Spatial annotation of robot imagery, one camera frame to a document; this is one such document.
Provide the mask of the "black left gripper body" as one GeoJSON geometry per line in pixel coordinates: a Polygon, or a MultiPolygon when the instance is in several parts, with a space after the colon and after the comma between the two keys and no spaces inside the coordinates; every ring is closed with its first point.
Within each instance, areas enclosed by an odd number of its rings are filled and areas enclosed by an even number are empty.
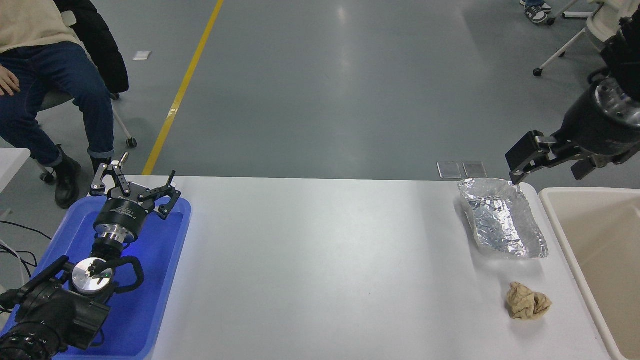
{"type": "Polygon", "coordinates": [[[152,211],[150,200],[137,202],[125,198],[108,198],[94,221],[94,230],[103,234],[118,226],[131,235],[139,235],[152,211]]]}

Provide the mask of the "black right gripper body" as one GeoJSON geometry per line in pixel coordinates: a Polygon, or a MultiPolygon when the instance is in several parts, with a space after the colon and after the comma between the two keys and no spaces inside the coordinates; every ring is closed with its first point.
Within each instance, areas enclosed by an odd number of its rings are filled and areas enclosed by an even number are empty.
{"type": "Polygon", "coordinates": [[[639,149],[639,101],[617,85],[591,85],[566,112],[552,135],[604,157],[639,149]]]}

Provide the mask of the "person's right hand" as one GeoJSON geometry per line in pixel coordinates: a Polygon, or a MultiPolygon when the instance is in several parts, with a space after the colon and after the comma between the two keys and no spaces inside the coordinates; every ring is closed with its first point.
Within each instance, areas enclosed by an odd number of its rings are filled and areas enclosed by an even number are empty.
{"type": "Polygon", "coordinates": [[[20,93],[20,83],[16,75],[8,68],[0,66],[0,95],[14,96],[20,93]]]}

